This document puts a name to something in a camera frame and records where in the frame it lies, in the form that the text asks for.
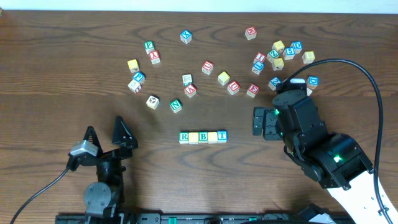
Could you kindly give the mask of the blue T block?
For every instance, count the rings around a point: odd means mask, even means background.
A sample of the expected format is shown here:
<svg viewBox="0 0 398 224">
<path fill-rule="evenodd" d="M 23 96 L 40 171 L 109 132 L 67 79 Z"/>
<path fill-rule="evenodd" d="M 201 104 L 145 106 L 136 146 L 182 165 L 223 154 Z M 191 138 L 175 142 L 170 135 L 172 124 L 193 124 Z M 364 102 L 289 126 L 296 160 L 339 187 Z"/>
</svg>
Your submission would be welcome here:
<svg viewBox="0 0 398 224">
<path fill-rule="evenodd" d="M 227 130 L 217 131 L 217 143 L 224 143 L 228 141 Z"/>
</svg>

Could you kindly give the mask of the yellow J block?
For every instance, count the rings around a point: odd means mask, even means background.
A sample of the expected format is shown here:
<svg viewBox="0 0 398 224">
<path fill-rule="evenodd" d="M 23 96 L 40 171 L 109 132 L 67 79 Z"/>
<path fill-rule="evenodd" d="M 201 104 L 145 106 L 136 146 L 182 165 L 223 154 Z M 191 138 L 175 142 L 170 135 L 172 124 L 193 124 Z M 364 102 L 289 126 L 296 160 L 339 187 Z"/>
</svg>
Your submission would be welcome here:
<svg viewBox="0 0 398 224">
<path fill-rule="evenodd" d="M 208 132 L 208 144 L 216 144 L 218 142 L 218 133 L 216 131 L 214 132 Z"/>
</svg>

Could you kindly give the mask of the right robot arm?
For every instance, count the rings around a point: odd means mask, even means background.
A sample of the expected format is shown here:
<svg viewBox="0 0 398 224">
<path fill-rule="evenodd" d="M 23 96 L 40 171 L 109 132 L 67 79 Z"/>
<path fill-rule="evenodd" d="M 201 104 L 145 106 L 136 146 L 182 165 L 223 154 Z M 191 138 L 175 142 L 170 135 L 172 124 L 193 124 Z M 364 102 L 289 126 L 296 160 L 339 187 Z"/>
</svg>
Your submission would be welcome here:
<svg viewBox="0 0 398 224">
<path fill-rule="evenodd" d="M 272 107 L 254 108 L 253 135 L 283 141 L 288 157 L 327 189 L 355 223 L 397 223 L 397 210 L 382 187 L 376 196 L 372 162 L 351 136 L 327 130 L 305 80 L 274 77 L 269 87 L 277 96 Z"/>
</svg>

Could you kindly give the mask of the green R block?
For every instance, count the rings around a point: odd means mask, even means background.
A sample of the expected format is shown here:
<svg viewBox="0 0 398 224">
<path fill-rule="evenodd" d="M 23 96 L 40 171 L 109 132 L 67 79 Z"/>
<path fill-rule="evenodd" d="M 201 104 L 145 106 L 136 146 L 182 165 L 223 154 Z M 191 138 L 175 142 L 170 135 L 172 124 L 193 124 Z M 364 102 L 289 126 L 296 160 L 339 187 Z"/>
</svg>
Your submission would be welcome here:
<svg viewBox="0 0 398 224">
<path fill-rule="evenodd" d="M 189 133 L 188 132 L 179 132 L 178 140 L 180 144 L 188 144 L 189 143 Z"/>
</svg>

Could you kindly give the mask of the green B block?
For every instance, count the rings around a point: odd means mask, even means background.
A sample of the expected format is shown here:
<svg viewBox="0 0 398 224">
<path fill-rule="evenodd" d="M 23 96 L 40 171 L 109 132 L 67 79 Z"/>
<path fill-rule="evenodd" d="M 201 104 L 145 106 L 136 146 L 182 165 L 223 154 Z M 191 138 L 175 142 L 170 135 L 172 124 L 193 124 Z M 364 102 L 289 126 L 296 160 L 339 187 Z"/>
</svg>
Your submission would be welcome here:
<svg viewBox="0 0 398 224">
<path fill-rule="evenodd" d="M 207 144 L 208 143 L 208 132 L 202 131 L 198 133 L 198 143 Z"/>
</svg>

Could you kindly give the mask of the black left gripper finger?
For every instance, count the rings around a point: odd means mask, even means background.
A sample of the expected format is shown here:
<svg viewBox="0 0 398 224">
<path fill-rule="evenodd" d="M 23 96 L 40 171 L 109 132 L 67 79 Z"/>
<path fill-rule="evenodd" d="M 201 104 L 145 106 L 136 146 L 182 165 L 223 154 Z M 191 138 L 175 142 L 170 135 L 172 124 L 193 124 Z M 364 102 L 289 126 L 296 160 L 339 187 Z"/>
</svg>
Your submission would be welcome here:
<svg viewBox="0 0 398 224">
<path fill-rule="evenodd" d="M 117 116 L 115 119 L 112 144 L 129 149 L 135 149 L 138 147 L 137 139 L 134 137 L 121 116 Z"/>
<path fill-rule="evenodd" d="M 100 141 L 99 141 L 99 139 L 97 137 L 97 134 L 96 134 L 96 131 L 95 131 L 94 127 L 92 127 L 92 126 L 88 126 L 87 127 L 87 130 L 86 130 L 86 133 L 85 133 L 85 135 L 83 137 L 83 140 L 87 140 L 87 141 L 91 142 L 92 144 L 94 144 L 98 148 L 97 156 L 102 155 L 103 150 L 102 150 Z"/>
</svg>

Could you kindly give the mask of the yellow O block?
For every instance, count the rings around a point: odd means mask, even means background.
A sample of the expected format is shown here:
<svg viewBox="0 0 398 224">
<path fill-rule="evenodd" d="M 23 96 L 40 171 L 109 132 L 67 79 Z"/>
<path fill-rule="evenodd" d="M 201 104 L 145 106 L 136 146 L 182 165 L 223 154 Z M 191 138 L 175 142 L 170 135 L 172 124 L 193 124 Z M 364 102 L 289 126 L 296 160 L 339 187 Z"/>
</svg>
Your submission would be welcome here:
<svg viewBox="0 0 398 224">
<path fill-rule="evenodd" d="M 189 142 L 189 144 L 198 144 L 199 143 L 199 133 L 198 132 L 190 132 L 188 134 L 188 142 Z"/>
</svg>

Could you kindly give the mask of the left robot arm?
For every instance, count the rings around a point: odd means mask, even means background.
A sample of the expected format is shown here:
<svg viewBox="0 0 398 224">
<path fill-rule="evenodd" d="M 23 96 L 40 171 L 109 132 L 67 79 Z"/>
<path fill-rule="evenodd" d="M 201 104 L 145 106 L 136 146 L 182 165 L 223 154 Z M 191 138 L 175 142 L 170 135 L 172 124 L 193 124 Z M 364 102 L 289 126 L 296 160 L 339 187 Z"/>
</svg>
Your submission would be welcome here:
<svg viewBox="0 0 398 224">
<path fill-rule="evenodd" d="M 86 188 L 83 196 L 85 223 L 129 223 L 134 218 L 131 212 L 121 208 L 126 171 L 122 161 L 132 157 L 138 142 L 121 116 L 115 119 L 112 143 L 117 148 L 104 152 L 94 127 L 89 126 L 83 140 L 74 144 L 68 154 L 70 171 L 79 166 L 96 167 L 98 180 Z"/>
</svg>

